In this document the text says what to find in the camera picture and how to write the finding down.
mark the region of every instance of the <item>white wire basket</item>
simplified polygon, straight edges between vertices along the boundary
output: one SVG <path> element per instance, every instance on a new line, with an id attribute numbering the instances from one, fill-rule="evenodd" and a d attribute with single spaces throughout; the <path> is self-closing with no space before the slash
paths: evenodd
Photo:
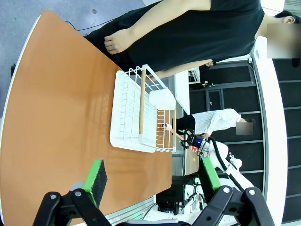
<path id="1" fill-rule="evenodd" d="M 172 124 L 172 118 L 176 118 L 175 108 L 158 110 L 149 102 L 150 92 L 159 89 L 167 87 L 148 65 L 116 73 L 110 131 L 112 146 L 149 153 L 175 152 L 176 136 L 162 128 L 164 123 Z"/>

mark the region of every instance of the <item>person's hand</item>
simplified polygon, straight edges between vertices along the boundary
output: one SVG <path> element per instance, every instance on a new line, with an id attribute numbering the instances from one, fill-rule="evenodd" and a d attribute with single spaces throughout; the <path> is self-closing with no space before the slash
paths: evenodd
<path id="1" fill-rule="evenodd" d="M 104 38 L 104 44 L 110 54 L 121 53 L 129 48 L 134 39 L 129 29 L 123 29 Z"/>
<path id="2" fill-rule="evenodd" d="M 209 134 L 207 134 L 207 133 L 204 133 L 203 135 L 201 135 L 201 137 L 202 137 L 202 138 L 209 138 L 209 137 L 210 137 L 210 135 L 209 135 Z"/>

